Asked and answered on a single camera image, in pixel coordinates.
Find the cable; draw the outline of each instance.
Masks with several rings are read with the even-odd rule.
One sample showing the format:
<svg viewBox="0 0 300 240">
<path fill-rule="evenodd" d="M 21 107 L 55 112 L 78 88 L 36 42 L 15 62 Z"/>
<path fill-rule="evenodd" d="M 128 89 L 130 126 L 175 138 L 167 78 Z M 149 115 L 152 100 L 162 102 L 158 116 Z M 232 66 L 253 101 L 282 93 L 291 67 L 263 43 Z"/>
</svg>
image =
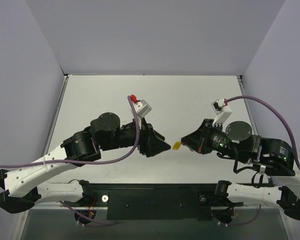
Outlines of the cable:
<svg viewBox="0 0 300 240">
<path fill-rule="evenodd" d="M 220 153 L 220 152 L 217 152 L 216 155 L 217 155 L 219 158 L 221 158 L 221 159 L 234 160 L 233 158 L 228 157 L 228 156 L 225 156 L 225 155 L 223 155 L 223 154 Z M 246 170 L 246 169 L 250 169 L 250 170 L 253 170 L 253 171 L 256 170 L 256 168 L 253 167 L 253 166 L 244 166 L 244 167 L 242 167 L 242 168 L 236 169 L 234 173 L 238 174 L 238 173 L 240 173 L 240 172 L 242 172 L 243 170 Z"/>
<path fill-rule="evenodd" d="M 283 126 L 285 127 L 290 141 L 291 141 L 291 146 L 292 146 L 292 150 L 294 153 L 294 161 L 296 166 L 298 167 L 299 171 L 300 171 L 300 161 L 299 161 L 299 157 L 298 157 L 298 153 L 297 153 L 297 145 L 296 145 L 296 140 L 295 137 L 292 133 L 291 128 L 289 127 L 287 121 L 284 119 L 284 117 L 277 111 L 275 110 L 270 104 L 266 103 L 265 101 L 255 97 L 255 96 L 248 96 L 248 95 L 243 95 L 243 96 L 235 96 L 229 99 L 225 99 L 224 103 L 227 104 L 231 101 L 237 100 L 237 99 L 250 99 L 250 100 L 254 100 L 260 104 L 262 104 L 263 106 L 265 106 L 266 108 L 268 108 L 271 112 L 274 113 L 274 115 L 276 115 L 278 117 L 278 119 L 282 122 Z"/>
<path fill-rule="evenodd" d="M 259 172 L 256 172 L 256 173 L 252 176 L 252 178 L 251 178 L 251 184 L 252 184 L 252 186 L 254 186 L 256 189 L 261 188 L 261 184 L 262 184 L 262 182 L 263 182 L 263 180 L 264 180 L 264 175 L 262 174 L 262 175 L 260 176 L 260 178 L 259 178 L 259 183 L 258 183 L 258 184 L 255 184 L 255 178 L 256 178 L 256 175 L 257 175 L 258 173 L 259 173 Z"/>
<path fill-rule="evenodd" d="M 93 203 L 92 203 L 92 204 L 89 206 L 89 208 L 88 208 L 88 211 L 89 211 L 89 213 L 90 213 L 92 216 L 95 215 L 95 214 L 90 210 L 90 208 L 93 207 L 96 203 L 97 203 L 97 198 L 94 197 L 94 198 L 93 198 Z"/>
<path fill-rule="evenodd" d="M 78 216 L 80 216 L 81 218 L 84 218 L 84 219 L 87 219 L 91 222 L 94 222 L 96 224 L 101 224 L 101 225 L 104 225 L 104 227 L 110 227 L 110 226 L 113 226 L 113 225 L 116 225 L 117 223 L 105 223 L 105 222 L 101 222 L 101 221 L 97 221 L 97 220 L 94 220 L 92 218 L 89 218 L 85 215 L 83 215 L 82 213 L 78 212 L 77 210 L 73 209 L 72 207 L 70 207 L 68 204 L 66 204 L 65 202 L 63 201 L 59 201 L 59 203 L 61 203 L 64 207 L 68 208 L 71 212 L 74 212 L 75 214 L 77 214 Z"/>
<path fill-rule="evenodd" d="M 76 179 L 76 178 L 75 178 L 75 179 L 70 180 L 70 181 L 68 182 L 68 184 L 71 183 L 71 182 L 74 181 L 74 180 L 77 180 L 78 182 L 80 182 L 79 179 Z"/>
<path fill-rule="evenodd" d="M 136 136 L 135 136 L 135 141 L 133 147 L 130 149 L 128 153 L 123 155 L 122 157 L 119 157 L 117 159 L 113 160 L 108 160 L 108 161 L 79 161 L 79 160 L 66 160 L 66 159 L 58 159 L 58 160 L 47 160 L 45 161 L 45 164 L 57 164 L 57 163 L 66 163 L 66 164 L 80 164 L 80 165 L 105 165 L 105 164 L 114 164 L 117 162 L 120 162 L 127 157 L 129 157 L 137 148 L 138 143 L 139 143 L 139 138 L 140 138 L 140 127 L 139 127 L 139 122 L 138 122 L 138 115 L 136 113 L 136 110 L 134 108 L 133 102 L 131 100 L 131 97 L 127 97 L 133 117 L 134 117 L 134 122 L 135 122 L 135 129 L 136 129 Z M 19 165 L 0 165 L 0 169 L 17 169 L 17 168 L 27 168 L 27 167 L 34 167 L 34 166 L 39 166 L 43 165 L 43 162 L 33 162 L 33 163 L 27 163 L 27 164 L 19 164 Z"/>
<path fill-rule="evenodd" d="M 221 158 L 221 159 L 229 159 L 229 160 L 234 160 L 233 158 L 229 157 L 229 156 L 225 156 L 220 152 L 217 152 L 216 155 Z"/>
<path fill-rule="evenodd" d="M 220 222 L 218 219 L 216 219 L 214 217 L 215 220 L 218 221 L 218 224 L 221 224 L 221 225 L 224 225 L 226 227 L 236 227 L 236 226 L 243 226 L 243 225 L 248 225 L 250 223 L 253 223 L 255 220 L 257 220 L 261 215 L 261 205 L 259 205 L 259 210 L 258 212 L 256 213 L 256 215 L 249 221 L 246 221 L 246 222 L 239 222 L 239 223 L 229 223 L 229 224 L 226 224 L 226 223 L 223 223 L 223 222 Z"/>
</svg>

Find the gray wall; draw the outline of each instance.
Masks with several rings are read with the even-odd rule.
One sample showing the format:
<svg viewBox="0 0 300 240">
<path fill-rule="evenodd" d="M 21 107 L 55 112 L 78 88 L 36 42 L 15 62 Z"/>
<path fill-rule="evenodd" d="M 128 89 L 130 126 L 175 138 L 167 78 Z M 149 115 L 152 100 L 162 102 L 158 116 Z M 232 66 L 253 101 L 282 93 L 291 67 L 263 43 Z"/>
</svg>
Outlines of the gray wall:
<svg viewBox="0 0 300 240">
<path fill-rule="evenodd" d="M 241 75 L 284 0 L 26 0 L 67 74 Z"/>
<path fill-rule="evenodd" d="M 26 2 L 0 0 L 0 164 L 42 154 L 63 79 Z M 0 208 L 0 240 L 15 219 Z"/>
<path fill-rule="evenodd" d="M 243 76 L 246 94 L 269 102 L 287 120 L 300 157 L 300 0 L 287 0 Z M 260 134 L 290 143 L 282 124 L 251 103 Z M 291 221 L 300 239 L 300 222 Z"/>
</svg>

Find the yellow candy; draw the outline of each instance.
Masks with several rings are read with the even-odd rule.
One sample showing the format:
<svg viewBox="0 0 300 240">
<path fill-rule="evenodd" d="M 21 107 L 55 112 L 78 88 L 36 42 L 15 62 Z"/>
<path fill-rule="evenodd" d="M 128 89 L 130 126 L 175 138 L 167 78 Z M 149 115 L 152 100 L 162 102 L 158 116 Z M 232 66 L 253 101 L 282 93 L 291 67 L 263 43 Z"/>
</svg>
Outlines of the yellow candy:
<svg viewBox="0 0 300 240">
<path fill-rule="evenodd" d="M 181 147 L 181 142 L 180 141 L 176 141 L 175 144 L 173 145 L 173 150 L 178 150 Z"/>
</svg>

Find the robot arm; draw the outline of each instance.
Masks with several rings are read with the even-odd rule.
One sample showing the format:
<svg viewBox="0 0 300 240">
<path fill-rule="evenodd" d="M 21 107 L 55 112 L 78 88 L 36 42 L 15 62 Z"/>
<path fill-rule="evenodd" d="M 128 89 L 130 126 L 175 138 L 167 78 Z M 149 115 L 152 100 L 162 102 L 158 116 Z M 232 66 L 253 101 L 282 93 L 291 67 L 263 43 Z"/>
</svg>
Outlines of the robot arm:
<svg viewBox="0 0 300 240">
<path fill-rule="evenodd" d="M 233 171 L 236 174 L 251 169 L 262 177 L 271 176 L 285 185 L 246 186 L 221 180 L 215 196 L 227 198 L 232 203 L 283 209 L 287 216 L 300 220 L 300 170 L 294 164 L 294 154 L 289 144 L 280 139 L 254 135 L 251 126 L 243 121 L 230 123 L 223 132 L 223 124 L 232 111 L 224 99 L 213 102 L 212 107 L 217 117 L 204 119 L 196 131 L 181 138 L 182 145 L 199 154 L 217 151 L 218 157 L 234 160 Z M 238 162 L 249 166 L 238 169 Z"/>
<path fill-rule="evenodd" d="M 134 100 L 133 107 L 138 116 L 140 135 L 138 149 L 142 155 L 153 157 L 171 148 L 165 138 L 156 132 L 145 115 L 151 107 L 144 101 Z M 35 166 L 20 167 L 13 171 L 0 170 L 0 207 L 9 213 L 19 213 L 35 204 L 55 201 L 76 203 L 82 198 L 89 199 L 89 183 L 46 183 L 52 177 L 83 166 L 81 162 L 101 159 L 101 151 L 127 148 L 136 141 L 136 122 L 120 126 L 119 117 L 111 112 L 103 113 L 91 121 L 90 126 L 63 141 L 54 150 L 37 159 Z M 75 160 L 67 163 L 62 160 Z"/>
</svg>

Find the bolt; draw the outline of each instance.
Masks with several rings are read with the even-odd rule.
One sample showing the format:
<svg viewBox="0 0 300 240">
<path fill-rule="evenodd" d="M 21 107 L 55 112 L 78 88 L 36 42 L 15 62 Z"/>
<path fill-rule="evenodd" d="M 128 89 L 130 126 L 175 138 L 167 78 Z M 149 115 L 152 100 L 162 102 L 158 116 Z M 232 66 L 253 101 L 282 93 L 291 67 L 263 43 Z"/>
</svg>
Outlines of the bolt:
<svg viewBox="0 0 300 240">
<path fill-rule="evenodd" d="M 199 200 L 200 200 L 200 202 L 204 203 L 207 200 L 207 198 L 205 195 L 200 195 Z"/>
<path fill-rule="evenodd" d="M 106 203 L 108 202 L 109 197 L 107 195 L 102 196 L 102 202 Z"/>
</svg>

